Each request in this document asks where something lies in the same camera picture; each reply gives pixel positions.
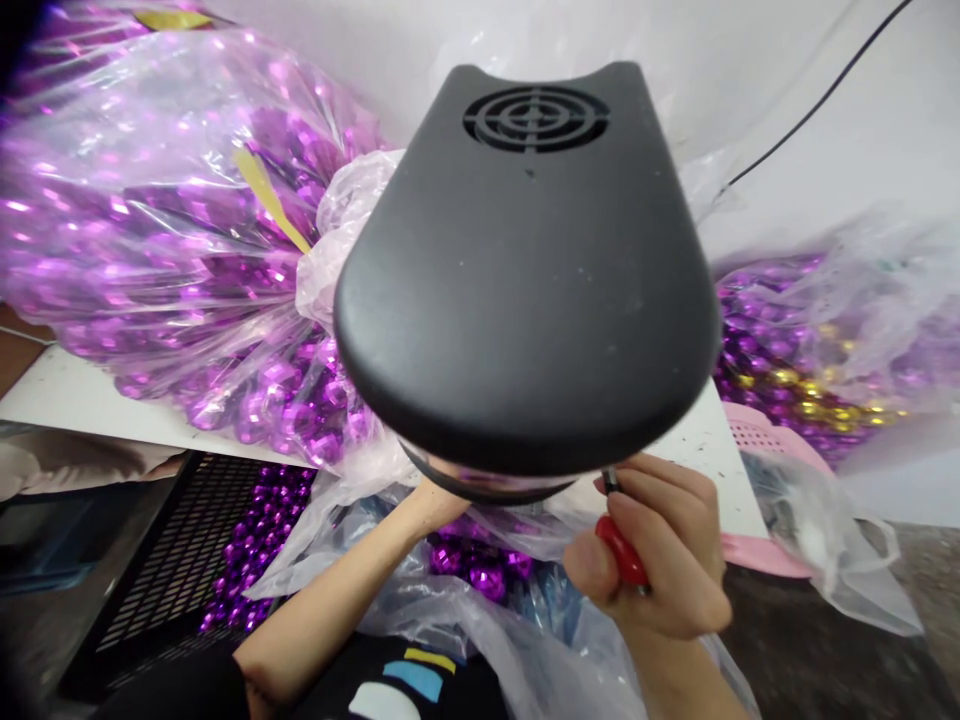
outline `black shirt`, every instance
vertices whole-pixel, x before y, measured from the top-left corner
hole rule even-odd
[[[500,683],[480,655],[453,660],[402,638],[355,633],[297,705],[291,720],[506,720]],[[232,648],[152,668],[121,688],[99,720],[250,717]]]

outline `white table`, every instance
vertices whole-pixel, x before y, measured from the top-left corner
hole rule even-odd
[[[254,460],[302,464],[272,450],[197,430],[162,402],[125,398],[114,389],[106,373],[57,346],[44,352],[0,400],[0,419]],[[687,416],[650,450],[714,479],[719,488],[720,524],[724,532],[767,537],[712,383]]]

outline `yellow paper strip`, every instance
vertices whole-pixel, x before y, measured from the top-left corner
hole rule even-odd
[[[270,213],[270,217],[280,227],[283,233],[290,238],[290,242],[297,246],[304,255],[310,252],[310,245],[306,238],[300,234],[293,223],[287,219],[283,212],[283,205],[280,204],[280,198],[274,192],[270,185],[270,178],[267,176],[267,169],[263,166],[260,158],[253,156],[246,148],[240,148],[233,154],[233,161],[236,163],[243,179],[247,181],[253,194],[256,196],[264,209]]]
[[[213,22],[206,15],[194,12],[138,12],[133,16],[151,30],[193,30]]]
[[[426,650],[407,648],[407,651],[403,654],[403,659],[419,660],[420,662],[430,663],[431,665],[438,665],[444,670],[449,670],[453,675],[457,674],[457,666],[453,664],[453,660],[443,655],[437,655],[436,653],[428,653]]]

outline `black cable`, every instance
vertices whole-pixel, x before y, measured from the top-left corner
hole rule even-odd
[[[880,26],[870,34],[870,37],[867,38],[867,41],[860,47],[859,50],[857,50],[857,54],[854,55],[853,58],[850,60],[850,62],[847,63],[846,67],[843,68],[843,71],[840,73],[840,75],[837,76],[837,79],[833,81],[833,84],[829,88],[827,88],[827,91],[823,94],[823,97],[817,100],[817,104],[814,105],[812,108],[810,108],[810,111],[800,119],[800,122],[794,125],[793,128],[790,129],[790,132],[788,132],[786,135],[780,138],[780,140],[777,141],[776,145],[774,145],[772,148],[767,150],[763,155],[761,155],[757,160],[755,160],[753,164],[750,165],[750,167],[748,167],[746,170],[744,170],[739,175],[737,175],[733,180],[727,183],[727,185],[728,186],[733,185],[738,180],[743,179],[744,175],[756,169],[756,167],[760,163],[762,163],[768,157],[773,155],[777,150],[779,150],[783,146],[783,144],[787,140],[792,138],[794,133],[796,133],[797,130],[802,128],[806,124],[807,120],[812,118],[814,113],[816,113],[817,110],[819,110],[821,106],[830,98],[830,96],[833,95],[834,91],[837,89],[840,83],[842,83],[844,78],[847,77],[847,75],[850,73],[851,70],[853,70],[853,66],[860,61],[860,58],[863,57],[863,54],[870,48],[871,45],[873,45],[874,41],[878,37],[880,37],[880,33],[886,30],[887,26],[893,22],[894,18],[896,18],[897,15],[903,12],[904,9],[906,9],[907,5],[909,5],[912,2],[913,0],[903,0],[903,2],[897,5],[897,7],[893,9],[893,12],[887,15],[884,21],[880,23]]]

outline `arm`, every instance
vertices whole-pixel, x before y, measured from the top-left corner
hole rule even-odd
[[[267,618],[233,655],[248,681],[251,717],[296,701],[413,546],[466,508],[465,500],[423,479],[369,535]]]
[[[611,494],[608,510],[643,559],[653,591],[644,597],[621,584],[612,553],[591,533],[564,554],[571,581],[616,622],[651,720],[746,720],[697,640],[731,619],[716,488],[699,473],[643,454],[619,467],[617,478],[623,492]]]

